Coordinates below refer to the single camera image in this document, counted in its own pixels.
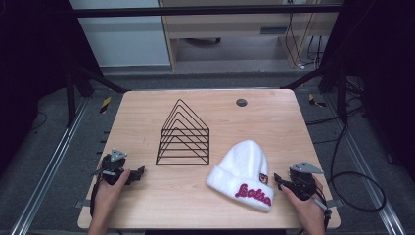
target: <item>human arm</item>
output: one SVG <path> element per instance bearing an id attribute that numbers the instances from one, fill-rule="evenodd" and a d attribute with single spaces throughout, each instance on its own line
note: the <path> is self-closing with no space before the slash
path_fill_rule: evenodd
<path id="1" fill-rule="evenodd" d="M 322 191 L 323 185 L 314 177 L 317 187 Z M 308 235 L 324 235 L 326 234 L 324 227 L 324 212 L 323 210 L 310 198 L 302 201 L 288 188 L 281 185 L 283 192 L 286 194 L 288 200 L 294 206 L 300 223 Z"/>
<path id="2" fill-rule="evenodd" d="M 114 185 L 108 184 L 105 180 L 100 182 L 95 196 L 94 216 L 89 225 L 88 235 L 107 234 L 108 219 L 129 174 L 130 170 L 126 169 Z"/>

